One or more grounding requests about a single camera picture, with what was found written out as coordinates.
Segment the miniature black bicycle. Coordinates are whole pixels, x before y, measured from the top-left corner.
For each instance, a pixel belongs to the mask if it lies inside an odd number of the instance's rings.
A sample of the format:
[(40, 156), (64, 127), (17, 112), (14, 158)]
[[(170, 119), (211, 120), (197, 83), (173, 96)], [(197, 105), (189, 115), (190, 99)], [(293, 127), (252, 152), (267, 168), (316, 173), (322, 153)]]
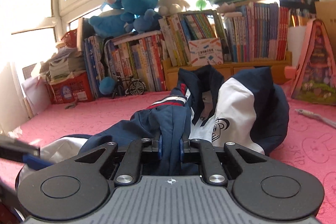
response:
[(130, 76), (128, 79), (122, 80), (117, 76), (117, 82), (112, 92), (112, 98), (117, 96), (139, 96), (146, 91), (146, 85), (141, 79), (135, 79)]

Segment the blue Doraemon plush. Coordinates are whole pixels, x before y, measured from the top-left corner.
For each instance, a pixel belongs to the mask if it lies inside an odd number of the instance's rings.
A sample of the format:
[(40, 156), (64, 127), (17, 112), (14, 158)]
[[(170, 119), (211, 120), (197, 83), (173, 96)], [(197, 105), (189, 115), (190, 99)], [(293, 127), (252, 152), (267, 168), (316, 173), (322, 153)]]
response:
[(127, 33), (159, 30), (161, 16), (154, 10), (158, 0), (104, 0), (104, 4), (120, 13), (119, 18)]

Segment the left row of books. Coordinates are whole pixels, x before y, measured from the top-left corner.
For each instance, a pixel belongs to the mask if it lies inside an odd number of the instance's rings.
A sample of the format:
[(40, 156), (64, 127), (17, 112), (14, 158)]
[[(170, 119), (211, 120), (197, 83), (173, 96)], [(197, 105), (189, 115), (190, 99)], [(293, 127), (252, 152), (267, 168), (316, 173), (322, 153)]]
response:
[(122, 80), (133, 76), (146, 85), (145, 92), (167, 90), (163, 70), (163, 34), (151, 31), (129, 33), (103, 39), (97, 35), (82, 39), (88, 81), (94, 98), (112, 96), (117, 76)]

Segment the small grey clip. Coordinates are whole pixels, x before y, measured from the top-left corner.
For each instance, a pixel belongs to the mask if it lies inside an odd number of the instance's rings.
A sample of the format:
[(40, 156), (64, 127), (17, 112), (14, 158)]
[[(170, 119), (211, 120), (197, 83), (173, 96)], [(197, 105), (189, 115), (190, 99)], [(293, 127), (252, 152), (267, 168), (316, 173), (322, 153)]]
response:
[(71, 108), (75, 108), (77, 106), (77, 102), (73, 102), (73, 103), (70, 103), (68, 104), (65, 109), (71, 109)]

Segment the stack of papers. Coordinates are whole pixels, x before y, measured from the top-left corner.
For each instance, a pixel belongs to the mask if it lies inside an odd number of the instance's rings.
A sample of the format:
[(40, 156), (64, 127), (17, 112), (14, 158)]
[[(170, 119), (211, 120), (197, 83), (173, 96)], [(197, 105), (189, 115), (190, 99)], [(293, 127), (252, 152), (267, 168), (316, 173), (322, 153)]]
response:
[(54, 81), (64, 79), (71, 73), (83, 71), (85, 71), (85, 61), (82, 51), (63, 47), (41, 65), (39, 75), (47, 81)]

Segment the white pencil print box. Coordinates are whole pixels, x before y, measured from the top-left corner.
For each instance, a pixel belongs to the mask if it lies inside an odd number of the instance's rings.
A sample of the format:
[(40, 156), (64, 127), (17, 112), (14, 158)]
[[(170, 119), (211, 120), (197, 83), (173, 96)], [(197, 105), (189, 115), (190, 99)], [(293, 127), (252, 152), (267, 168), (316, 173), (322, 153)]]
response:
[(222, 44), (219, 38), (189, 41), (190, 64), (193, 67), (224, 63)]

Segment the navy and white jacket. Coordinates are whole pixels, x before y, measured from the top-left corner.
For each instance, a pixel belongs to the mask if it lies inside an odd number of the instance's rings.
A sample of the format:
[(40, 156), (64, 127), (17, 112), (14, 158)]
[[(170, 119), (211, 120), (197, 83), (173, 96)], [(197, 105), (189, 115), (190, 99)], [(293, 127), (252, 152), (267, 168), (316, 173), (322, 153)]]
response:
[(149, 175), (182, 176), (198, 172), (181, 161), (182, 143), (203, 139), (215, 147), (232, 141), (269, 155), (286, 138), (289, 105), (268, 67), (242, 70), (225, 79), (214, 67), (180, 69), (170, 94), (95, 135), (68, 135), (42, 149), (57, 163), (106, 142), (126, 146), (136, 139), (158, 138), (161, 155), (144, 168)]

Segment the middle row of books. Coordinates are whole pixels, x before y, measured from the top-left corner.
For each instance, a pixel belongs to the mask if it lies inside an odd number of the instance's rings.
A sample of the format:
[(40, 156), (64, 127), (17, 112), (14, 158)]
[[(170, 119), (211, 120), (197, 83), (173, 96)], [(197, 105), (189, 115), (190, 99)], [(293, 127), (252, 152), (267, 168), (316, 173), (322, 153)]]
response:
[(191, 65), (189, 41), (209, 38), (220, 39), (224, 63), (233, 61), (223, 19), (216, 11), (180, 12), (158, 22), (173, 67)]

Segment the blue whale plush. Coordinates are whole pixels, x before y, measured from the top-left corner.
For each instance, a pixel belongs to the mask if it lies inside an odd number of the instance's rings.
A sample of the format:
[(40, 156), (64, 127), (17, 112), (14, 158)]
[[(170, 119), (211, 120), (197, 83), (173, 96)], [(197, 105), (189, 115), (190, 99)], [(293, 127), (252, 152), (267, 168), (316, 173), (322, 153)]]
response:
[(134, 22), (134, 14), (113, 9), (89, 18), (89, 24), (101, 38), (118, 37), (127, 33), (125, 26)]

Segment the red mesh basket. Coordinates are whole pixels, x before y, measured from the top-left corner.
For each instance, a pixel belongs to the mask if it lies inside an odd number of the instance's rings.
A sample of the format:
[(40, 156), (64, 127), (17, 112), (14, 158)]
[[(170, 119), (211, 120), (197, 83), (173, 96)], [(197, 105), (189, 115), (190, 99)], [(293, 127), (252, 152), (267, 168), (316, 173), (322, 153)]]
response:
[(66, 32), (61, 41), (65, 44), (68, 48), (76, 48), (77, 47), (77, 30), (70, 30)]

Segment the wooden desk organizer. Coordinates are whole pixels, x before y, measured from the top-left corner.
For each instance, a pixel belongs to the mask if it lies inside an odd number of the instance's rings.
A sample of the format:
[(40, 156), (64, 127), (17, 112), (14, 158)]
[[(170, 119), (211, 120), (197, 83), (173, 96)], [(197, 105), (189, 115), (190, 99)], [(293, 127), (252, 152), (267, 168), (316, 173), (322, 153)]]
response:
[[(245, 69), (254, 69), (260, 67), (270, 67), (273, 82), (278, 85), (282, 85), (287, 82), (285, 78), (285, 67), (292, 65), (292, 53), (286, 51), (285, 59), (281, 61), (277, 60), (259, 60), (253, 62), (244, 62), (244, 63), (225, 63), (220, 65), (214, 65), (214, 68), (219, 71), (224, 79), (227, 80), (234, 74)], [(178, 71), (179, 69), (185, 69), (187, 71), (194, 71), (199, 69), (199, 67), (192, 67), (191, 65), (173, 67), (171, 65), (170, 59), (163, 60), (163, 70), (165, 73), (165, 81), (167, 90), (171, 90), (177, 85), (178, 81)]]

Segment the pink triangular toy house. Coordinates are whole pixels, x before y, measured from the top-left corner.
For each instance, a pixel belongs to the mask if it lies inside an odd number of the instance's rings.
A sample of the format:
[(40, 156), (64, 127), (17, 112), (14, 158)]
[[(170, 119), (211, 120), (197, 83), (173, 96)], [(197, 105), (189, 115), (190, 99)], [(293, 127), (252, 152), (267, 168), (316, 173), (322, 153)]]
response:
[(285, 67), (292, 80), (290, 97), (322, 105), (335, 105), (335, 60), (322, 20), (308, 21), (296, 67)]

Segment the row of books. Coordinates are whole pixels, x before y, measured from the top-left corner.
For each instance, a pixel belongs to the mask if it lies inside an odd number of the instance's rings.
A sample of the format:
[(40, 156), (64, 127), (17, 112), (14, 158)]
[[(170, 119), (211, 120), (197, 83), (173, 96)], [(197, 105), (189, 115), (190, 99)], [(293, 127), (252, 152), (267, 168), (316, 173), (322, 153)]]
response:
[(209, 38), (220, 39), (224, 63), (233, 61), (223, 19), (216, 11), (180, 12), (158, 22), (173, 67), (191, 65), (189, 41)]
[(97, 35), (82, 39), (88, 81), (94, 98), (112, 96), (117, 76), (122, 80), (133, 76), (146, 85), (145, 92), (167, 90), (163, 70), (163, 34), (151, 31), (129, 33), (103, 39)]
[(284, 60), (289, 9), (277, 3), (250, 3), (224, 14), (231, 60)]

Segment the red plastic crate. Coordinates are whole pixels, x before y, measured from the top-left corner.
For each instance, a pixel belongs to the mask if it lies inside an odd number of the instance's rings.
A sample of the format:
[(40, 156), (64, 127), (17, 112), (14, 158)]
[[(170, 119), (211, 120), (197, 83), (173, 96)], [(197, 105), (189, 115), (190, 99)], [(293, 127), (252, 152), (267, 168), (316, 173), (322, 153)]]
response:
[(92, 102), (95, 100), (86, 72), (64, 79), (56, 84), (47, 83), (46, 88), (52, 104)]

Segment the right row of books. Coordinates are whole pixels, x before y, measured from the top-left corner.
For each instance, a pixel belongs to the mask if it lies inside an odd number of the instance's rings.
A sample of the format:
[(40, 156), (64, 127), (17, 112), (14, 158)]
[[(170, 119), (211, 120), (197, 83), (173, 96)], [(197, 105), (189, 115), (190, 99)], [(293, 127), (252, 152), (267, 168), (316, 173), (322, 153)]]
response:
[(289, 9), (277, 3), (250, 3), (224, 14), (231, 60), (284, 60)]

